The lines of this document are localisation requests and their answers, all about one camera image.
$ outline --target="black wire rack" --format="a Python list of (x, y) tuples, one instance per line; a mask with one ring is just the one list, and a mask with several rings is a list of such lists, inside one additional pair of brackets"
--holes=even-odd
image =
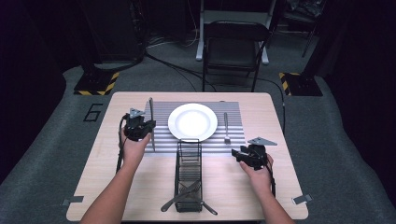
[(202, 193), (202, 146), (198, 139), (181, 139), (177, 143), (175, 196), (196, 181), (200, 184), (185, 198), (175, 203), (176, 210), (201, 212)]

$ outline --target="hand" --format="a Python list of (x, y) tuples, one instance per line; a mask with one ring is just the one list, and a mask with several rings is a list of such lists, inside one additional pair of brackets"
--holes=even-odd
[[(269, 154), (267, 154), (267, 158), (268, 158), (267, 165), (270, 169), (272, 169), (272, 164), (274, 163), (274, 160)], [(247, 173), (250, 179), (250, 184), (253, 187), (254, 192), (258, 197), (266, 193), (272, 194), (271, 175), (266, 167), (263, 167), (262, 169), (255, 171), (243, 161), (240, 161), (239, 164), (241, 165), (241, 168), (245, 171), (245, 173)]]
[(123, 165), (133, 166), (136, 170), (142, 161), (145, 154), (145, 148), (151, 138), (151, 133), (148, 133), (145, 138), (135, 142), (128, 139), (124, 130), (121, 131), (121, 145), (123, 146)]

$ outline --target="chair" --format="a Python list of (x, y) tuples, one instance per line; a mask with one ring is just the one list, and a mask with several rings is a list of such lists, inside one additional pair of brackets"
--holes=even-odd
[(251, 91), (256, 86), (262, 51), (270, 35), (256, 22), (213, 21), (205, 25), (203, 52), (203, 83), (209, 69), (254, 72)]
[(306, 51), (308, 50), (308, 47), (311, 43), (312, 36), (314, 35), (315, 31), (317, 30), (318, 27), (318, 21), (321, 17), (323, 8), (326, 5), (326, 0), (322, 0), (320, 7), (321, 11), (319, 12), (318, 16), (313, 17), (306, 15), (301, 12), (301, 10), (290, 10), (288, 8), (288, 2), (287, 0), (277, 0), (276, 5), (274, 8), (274, 15), (271, 20), (270, 28), (269, 30), (271, 31), (271, 36), (269, 38), (267, 48), (270, 48), (270, 42), (272, 39), (272, 36), (274, 35), (274, 32), (276, 31), (277, 25), (280, 20), (283, 20), (287, 22), (288, 24), (297, 24), (300, 26), (305, 27), (307, 30), (309, 30), (308, 33), (308, 41), (305, 45), (305, 49), (303, 52), (302, 57), (305, 57)]

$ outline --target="white plate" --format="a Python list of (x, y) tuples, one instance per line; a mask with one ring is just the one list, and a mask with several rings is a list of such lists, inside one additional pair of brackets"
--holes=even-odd
[(205, 105), (186, 104), (171, 113), (168, 127), (177, 139), (193, 138), (204, 141), (215, 132), (218, 118), (215, 112)]

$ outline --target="placemat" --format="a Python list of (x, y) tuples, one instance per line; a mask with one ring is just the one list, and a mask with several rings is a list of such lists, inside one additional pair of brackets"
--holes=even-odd
[[(157, 125), (154, 129), (155, 152), (176, 152), (178, 139), (175, 138), (168, 128), (168, 119), (172, 111), (181, 105), (192, 102), (155, 102), (154, 119)], [(244, 129), (242, 127), (241, 113), (238, 102), (194, 102), (195, 104), (206, 105), (215, 112), (218, 118), (218, 127), (208, 139), (202, 142), (203, 152), (230, 152), (231, 149), (239, 149), (246, 144)], [(149, 103), (145, 107), (145, 119), (151, 118)], [(228, 114), (228, 136), (231, 144), (224, 143), (225, 126), (224, 113)], [(146, 152), (153, 152), (152, 144), (148, 143)]]

